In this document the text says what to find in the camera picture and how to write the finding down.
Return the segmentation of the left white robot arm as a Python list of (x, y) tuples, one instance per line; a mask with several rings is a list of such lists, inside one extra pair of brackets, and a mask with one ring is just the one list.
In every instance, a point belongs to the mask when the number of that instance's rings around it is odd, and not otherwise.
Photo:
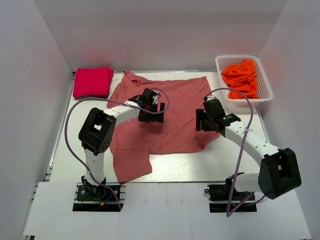
[(106, 177), (104, 173), (104, 154), (112, 143), (115, 128), (131, 119), (140, 122), (164, 122), (164, 112), (168, 109), (165, 103), (158, 102), (159, 93), (145, 88), (141, 95), (135, 95), (124, 103), (101, 110), (92, 108), (80, 129), (78, 139), (85, 153), (85, 164), (88, 168), (81, 178), (82, 184), (94, 199), (105, 196)]

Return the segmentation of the folded magenta t-shirt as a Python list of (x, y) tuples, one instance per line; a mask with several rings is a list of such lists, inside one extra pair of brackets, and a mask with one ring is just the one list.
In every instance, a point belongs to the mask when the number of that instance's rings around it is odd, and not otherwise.
[(114, 70), (109, 67), (78, 68), (75, 72), (72, 96), (107, 97), (110, 91)]

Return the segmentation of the orange crumpled t-shirt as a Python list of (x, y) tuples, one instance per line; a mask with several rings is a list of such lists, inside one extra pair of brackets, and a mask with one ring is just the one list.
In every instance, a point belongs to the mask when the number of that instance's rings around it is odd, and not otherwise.
[(248, 99), (259, 99), (255, 62), (245, 59), (240, 64), (227, 66), (221, 73), (222, 79), (231, 89), (243, 93)]

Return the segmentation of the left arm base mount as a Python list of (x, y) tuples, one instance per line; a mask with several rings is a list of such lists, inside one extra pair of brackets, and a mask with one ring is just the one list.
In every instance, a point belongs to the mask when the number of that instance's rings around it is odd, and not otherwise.
[(119, 213), (116, 197), (108, 188), (103, 188), (100, 193), (93, 193), (82, 183), (78, 183), (74, 195), (73, 212), (101, 212)]

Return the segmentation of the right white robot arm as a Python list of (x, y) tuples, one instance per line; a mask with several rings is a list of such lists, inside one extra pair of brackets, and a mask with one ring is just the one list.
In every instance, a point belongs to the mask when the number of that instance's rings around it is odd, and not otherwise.
[(213, 201), (226, 197), (233, 200), (245, 198), (252, 192), (262, 193), (273, 200), (301, 186), (298, 161), (292, 149), (280, 149), (262, 140), (238, 116), (226, 114), (215, 97), (205, 97), (203, 108), (195, 112), (197, 131), (219, 133), (237, 144), (259, 166), (258, 173), (239, 172), (228, 177), (225, 184), (206, 189)]

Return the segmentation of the salmon pink t-shirt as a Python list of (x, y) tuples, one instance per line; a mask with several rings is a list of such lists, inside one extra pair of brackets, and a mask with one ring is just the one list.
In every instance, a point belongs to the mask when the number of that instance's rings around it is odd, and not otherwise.
[(121, 82), (110, 96), (108, 108), (141, 95), (145, 89), (161, 89), (157, 111), (142, 113), (142, 118), (125, 121), (114, 129), (110, 144), (113, 169), (120, 183), (149, 174), (151, 154), (189, 154), (200, 152), (220, 135), (196, 130), (196, 110), (203, 108), (203, 98), (210, 92), (205, 76), (179, 80), (149, 80), (124, 71)]

